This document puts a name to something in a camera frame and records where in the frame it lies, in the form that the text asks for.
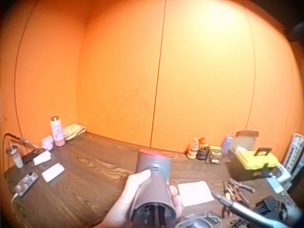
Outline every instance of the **pink bottle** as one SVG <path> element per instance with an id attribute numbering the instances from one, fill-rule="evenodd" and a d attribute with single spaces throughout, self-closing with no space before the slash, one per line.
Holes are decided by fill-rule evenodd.
<path id="1" fill-rule="evenodd" d="M 66 141 L 62 132 L 61 121 L 58 116 L 51 117 L 51 128 L 52 128 L 55 145 L 63 146 Z"/>

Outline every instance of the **cloth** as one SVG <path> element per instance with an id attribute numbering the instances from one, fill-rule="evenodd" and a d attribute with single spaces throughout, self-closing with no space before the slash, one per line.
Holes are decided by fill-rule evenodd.
<path id="1" fill-rule="evenodd" d="M 86 128 L 76 123 L 63 128 L 63 135 L 66 141 L 74 139 L 84 132 L 86 132 Z"/>

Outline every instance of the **hand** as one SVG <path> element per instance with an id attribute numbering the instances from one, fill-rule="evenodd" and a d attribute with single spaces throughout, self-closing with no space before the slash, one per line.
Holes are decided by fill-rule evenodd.
<path id="1" fill-rule="evenodd" d="M 130 209 L 139 186 L 151 176 L 150 170 L 145 170 L 128 177 L 124 190 L 117 202 L 110 209 L 103 222 L 96 228 L 130 227 Z M 170 185 L 169 192 L 175 205 L 177 217 L 182 213 L 182 197 L 178 195 L 176 187 Z"/>

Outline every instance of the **white paper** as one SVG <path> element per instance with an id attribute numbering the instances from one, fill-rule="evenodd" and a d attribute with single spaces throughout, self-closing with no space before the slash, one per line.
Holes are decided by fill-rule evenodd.
<path id="1" fill-rule="evenodd" d="M 51 153 L 49 151 L 44 151 L 40 155 L 38 155 L 36 158 L 34 158 L 34 164 L 38 165 L 40 163 L 46 162 L 51 159 Z"/>
<path id="2" fill-rule="evenodd" d="M 214 200 L 207 183 L 204 181 L 178 184 L 177 186 L 183 198 L 184 207 Z"/>

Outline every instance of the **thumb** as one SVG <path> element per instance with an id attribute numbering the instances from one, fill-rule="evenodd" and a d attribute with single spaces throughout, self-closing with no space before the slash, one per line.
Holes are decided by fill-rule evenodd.
<path id="1" fill-rule="evenodd" d="M 132 203 L 139 186 L 148 180 L 150 176 L 150 170 L 144 170 L 142 172 L 130 175 L 121 194 L 122 199 L 125 202 Z"/>

